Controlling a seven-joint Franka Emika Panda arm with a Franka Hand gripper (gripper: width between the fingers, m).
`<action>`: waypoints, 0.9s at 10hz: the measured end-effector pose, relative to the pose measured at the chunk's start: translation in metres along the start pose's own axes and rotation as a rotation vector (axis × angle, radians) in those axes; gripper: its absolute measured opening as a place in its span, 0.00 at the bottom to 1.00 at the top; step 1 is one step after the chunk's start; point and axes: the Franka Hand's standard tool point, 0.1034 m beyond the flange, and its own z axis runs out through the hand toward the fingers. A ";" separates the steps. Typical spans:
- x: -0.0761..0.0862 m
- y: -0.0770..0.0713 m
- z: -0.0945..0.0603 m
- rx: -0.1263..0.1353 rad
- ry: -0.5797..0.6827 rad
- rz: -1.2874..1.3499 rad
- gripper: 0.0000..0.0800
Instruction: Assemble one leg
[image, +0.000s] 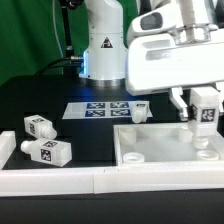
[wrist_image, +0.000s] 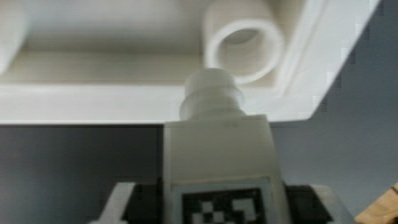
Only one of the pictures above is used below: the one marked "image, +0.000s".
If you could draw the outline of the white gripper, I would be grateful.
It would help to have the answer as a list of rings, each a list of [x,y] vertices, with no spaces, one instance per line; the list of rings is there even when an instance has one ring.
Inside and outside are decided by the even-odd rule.
[[[129,46],[126,89],[132,95],[169,90],[169,99],[188,120],[183,89],[224,81],[224,31],[206,43],[176,45],[169,34],[139,37]]]

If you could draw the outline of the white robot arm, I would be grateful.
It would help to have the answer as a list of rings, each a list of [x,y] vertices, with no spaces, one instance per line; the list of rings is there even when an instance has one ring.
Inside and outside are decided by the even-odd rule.
[[[224,29],[216,24],[217,0],[136,0],[151,7],[123,31],[117,0],[84,0],[89,46],[81,76],[98,86],[124,83],[132,95],[168,91],[188,118],[184,89],[224,86]]]

